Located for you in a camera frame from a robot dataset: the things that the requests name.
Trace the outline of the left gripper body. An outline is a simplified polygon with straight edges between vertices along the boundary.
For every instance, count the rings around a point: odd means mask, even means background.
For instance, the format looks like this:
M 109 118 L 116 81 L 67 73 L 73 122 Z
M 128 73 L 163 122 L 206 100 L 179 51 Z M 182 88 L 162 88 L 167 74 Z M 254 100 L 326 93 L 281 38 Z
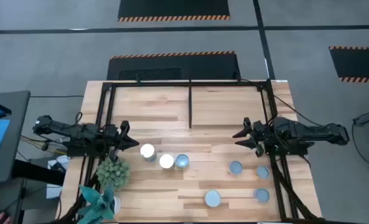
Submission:
M 121 135 L 123 133 L 128 133 L 130 129 L 129 122 L 126 120 L 122 121 L 120 124 L 120 129 L 121 130 L 119 131 L 115 124 L 107 124 L 104 128 L 107 146 L 113 147 L 113 149 L 110 149 L 108 155 L 113 162 L 116 161 L 118 149 L 121 150 L 121 146 L 124 145 L 121 144 Z

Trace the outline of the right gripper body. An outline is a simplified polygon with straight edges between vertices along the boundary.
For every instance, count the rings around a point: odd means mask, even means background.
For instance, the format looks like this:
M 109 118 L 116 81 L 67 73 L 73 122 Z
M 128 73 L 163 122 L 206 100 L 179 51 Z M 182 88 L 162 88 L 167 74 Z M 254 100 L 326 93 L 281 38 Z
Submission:
M 266 138 L 266 135 L 265 135 L 266 125 L 263 124 L 261 121 L 256 121 L 252 123 L 248 117 L 244 118 L 243 123 L 244 123 L 244 127 L 245 126 L 252 127 L 252 132 L 249 135 L 250 135 L 250 138 L 253 138 L 255 140 L 256 147 L 250 148 L 250 149 L 255 149 L 256 156 L 261 157 L 264 154 L 264 147 L 261 145 L 261 143 L 264 143 L 265 138 Z

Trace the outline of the large green-label tin can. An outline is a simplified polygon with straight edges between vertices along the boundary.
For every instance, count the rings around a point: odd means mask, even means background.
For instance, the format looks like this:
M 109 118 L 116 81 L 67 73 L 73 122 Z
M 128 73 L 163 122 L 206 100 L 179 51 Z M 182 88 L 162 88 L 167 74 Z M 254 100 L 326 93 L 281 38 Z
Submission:
M 204 196 L 204 201 L 208 207 L 218 207 L 221 204 L 221 195 L 217 190 L 209 190 Z
M 146 161 L 152 162 L 156 160 L 157 154 L 152 144 L 143 144 L 140 148 L 140 155 Z

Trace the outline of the small orange-label tin can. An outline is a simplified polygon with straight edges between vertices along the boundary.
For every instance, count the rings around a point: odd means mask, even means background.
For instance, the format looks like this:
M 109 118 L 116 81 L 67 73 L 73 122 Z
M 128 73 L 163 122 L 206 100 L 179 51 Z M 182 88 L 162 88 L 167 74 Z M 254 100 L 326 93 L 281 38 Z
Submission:
M 269 191 L 267 189 L 256 189 L 254 191 L 254 198 L 259 203 L 267 203 L 269 201 Z
M 232 175 L 240 175 L 243 172 L 243 166 L 239 161 L 231 161 L 228 165 L 228 172 Z
M 269 168 L 266 166 L 258 166 L 255 169 L 255 175 L 259 179 L 269 179 L 269 174 L 270 174 Z

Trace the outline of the large orange-label tin can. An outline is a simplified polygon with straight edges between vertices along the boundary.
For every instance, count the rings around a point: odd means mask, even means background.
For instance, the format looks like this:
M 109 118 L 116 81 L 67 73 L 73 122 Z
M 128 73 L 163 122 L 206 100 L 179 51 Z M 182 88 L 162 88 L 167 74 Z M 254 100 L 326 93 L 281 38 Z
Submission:
M 175 167 L 175 159 L 171 154 L 163 154 L 159 158 L 159 165 L 164 170 L 171 170 Z

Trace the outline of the small green-label tin can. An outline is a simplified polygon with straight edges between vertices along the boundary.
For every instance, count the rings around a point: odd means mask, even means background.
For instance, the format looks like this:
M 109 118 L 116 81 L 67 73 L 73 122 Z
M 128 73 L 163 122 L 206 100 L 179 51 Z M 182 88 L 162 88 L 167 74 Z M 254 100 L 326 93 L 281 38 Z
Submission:
M 175 160 L 175 166 L 178 169 L 186 169 L 189 166 L 189 158 L 185 154 L 179 154 Z

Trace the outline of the green succulent ball plant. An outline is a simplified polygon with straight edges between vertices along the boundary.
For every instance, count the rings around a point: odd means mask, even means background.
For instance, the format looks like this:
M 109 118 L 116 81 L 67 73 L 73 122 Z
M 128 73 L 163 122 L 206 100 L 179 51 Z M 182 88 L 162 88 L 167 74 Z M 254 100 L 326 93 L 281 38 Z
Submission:
M 121 190 L 128 184 L 131 171 L 124 159 L 112 161 L 107 158 L 97 167 L 96 175 L 103 188 L 113 187 L 115 190 Z

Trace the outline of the teal leafy artificial plant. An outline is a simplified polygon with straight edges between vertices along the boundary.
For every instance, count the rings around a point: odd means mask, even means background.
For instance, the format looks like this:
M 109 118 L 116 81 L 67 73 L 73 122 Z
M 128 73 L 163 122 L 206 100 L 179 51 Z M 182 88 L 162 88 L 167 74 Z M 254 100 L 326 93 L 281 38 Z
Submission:
M 100 224 L 102 220 L 112 220 L 114 218 L 114 188 L 108 186 L 104 193 L 100 194 L 93 188 L 80 186 L 83 198 L 89 206 L 78 210 L 82 218 L 78 224 Z

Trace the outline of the black hazard-striped floor mat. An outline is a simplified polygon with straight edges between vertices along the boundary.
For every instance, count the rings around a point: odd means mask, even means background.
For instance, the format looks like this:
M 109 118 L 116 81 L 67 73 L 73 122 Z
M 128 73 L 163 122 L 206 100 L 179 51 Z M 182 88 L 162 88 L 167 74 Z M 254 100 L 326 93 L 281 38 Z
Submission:
M 369 83 L 369 47 L 329 47 L 341 82 Z
M 118 22 L 229 20 L 228 0 L 120 0 Z
M 108 80 L 239 80 L 234 51 L 116 55 Z

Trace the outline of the white paper sheet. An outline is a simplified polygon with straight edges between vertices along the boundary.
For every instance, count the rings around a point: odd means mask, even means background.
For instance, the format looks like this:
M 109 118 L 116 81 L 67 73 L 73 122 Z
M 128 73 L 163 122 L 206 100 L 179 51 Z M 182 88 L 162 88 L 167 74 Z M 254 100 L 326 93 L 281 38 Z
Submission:
M 46 186 L 46 199 L 53 199 L 60 197 L 62 186 L 47 184 Z

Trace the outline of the black desk beam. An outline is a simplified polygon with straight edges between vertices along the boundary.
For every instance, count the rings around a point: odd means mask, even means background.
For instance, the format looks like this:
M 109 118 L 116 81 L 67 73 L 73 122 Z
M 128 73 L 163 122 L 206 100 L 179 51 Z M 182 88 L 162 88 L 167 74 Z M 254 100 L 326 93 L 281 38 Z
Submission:
M 65 174 L 16 159 L 12 167 L 11 177 L 13 179 L 23 178 L 62 186 Z

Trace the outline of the black floor tape strip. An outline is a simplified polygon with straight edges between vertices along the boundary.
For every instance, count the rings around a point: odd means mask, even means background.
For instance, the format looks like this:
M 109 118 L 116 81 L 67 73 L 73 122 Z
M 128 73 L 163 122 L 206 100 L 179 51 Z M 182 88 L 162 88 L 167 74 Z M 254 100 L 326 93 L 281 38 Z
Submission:
M 263 49 L 263 55 L 264 55 L 264 61 L 266 64 L 266 71 L 268 74 L 268 78 L 275 80 L 275 74 L 274 74 L 274 68 L 273 68 L 273 63 L 271 60 L 271 54 L 269 51 L 269 45 L 268 45 L 268 40 L 267 40 L 267 36 L 266 36 L 266 31 L 264 28 L 264 24 L 263 24 L 263 17 L 261 14 L 261 8 L 259 5 L 259 1 L 258 0 L 253 0 L 253 5 L 254 5 L 254 9 L 255 9 L 255 16 L 256 16 L 256 20 L 257 20 L 257 25 L 258 25 L 258 31 L 259 31 L 259 36 L 260 36 L 260 41 L 261 41 L 261 45 L 262 45 L 262 49 Z
M 369 25 L 342 26 L 202 26 L 202 27 L 130 27 L 94 29 L 9 29 L 0 34 L 102 34 L 127 32 L 200 32 L 200 31 L 280 31 L 280 30 L 369 30 Z

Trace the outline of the grey monitor with blue screen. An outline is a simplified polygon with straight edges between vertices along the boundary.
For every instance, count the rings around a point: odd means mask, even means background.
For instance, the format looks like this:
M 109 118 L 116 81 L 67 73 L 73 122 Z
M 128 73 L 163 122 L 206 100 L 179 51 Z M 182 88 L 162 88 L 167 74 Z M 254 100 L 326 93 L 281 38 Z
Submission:
M 12 112 L 6 118 L 10 123 L 0 145 L 0 182 L 11 178 L 29 98 L 28 90 L 0 93 L 0 105 Z

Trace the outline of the grey desk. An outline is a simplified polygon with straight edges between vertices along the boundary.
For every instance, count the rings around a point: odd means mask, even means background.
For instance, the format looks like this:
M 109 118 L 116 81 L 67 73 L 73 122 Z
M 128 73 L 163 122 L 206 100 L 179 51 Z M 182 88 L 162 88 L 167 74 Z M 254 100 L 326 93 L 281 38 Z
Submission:
M 0 211 L 5 211 L 12 218 L 12 224 L 22 224 L 24 212 L 22 203 L 26 181 L 11 179 L 0 182 Z

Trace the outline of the black aluminium rig frame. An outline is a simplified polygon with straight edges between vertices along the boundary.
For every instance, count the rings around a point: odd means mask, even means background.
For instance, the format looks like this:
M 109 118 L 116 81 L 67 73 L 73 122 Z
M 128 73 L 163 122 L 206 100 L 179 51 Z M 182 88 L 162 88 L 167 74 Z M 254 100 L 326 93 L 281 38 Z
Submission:
M 157 156 L 185 154 L 186 169 L 164 170 L 148 162 L 139 146 L 119 157 L 127 161 L 131 176 L 117 192 L 121 210 L 102 224 L 245 224 L 278 222 L 296 214 L 295 206 L 277 180 L 259 179 L 258 166 L 275 163 L 291 180 L 294 190 L 312 213 L 320 215 L 311 169 L 301 157 L 257 157 L 247 147 L 236 145 L 233 135 L 243 127 L 192 127 L 193 86 L 255 86 L 261 93 L 265 120 L 273 116 L 295 119 L 289 85 L 285 81 L 90 81 L 82 101 L 82 122 L 98 126 L 129 122 L 129 135 L 140 144 L 152 144 Z M 243 166 L 240 175 L 228 172 L 231 161 Z M 259 203 L 256 189 L 267 189 L 269 201 Z M 221 195 L 218 207 L 208 207 L 209 190 Z

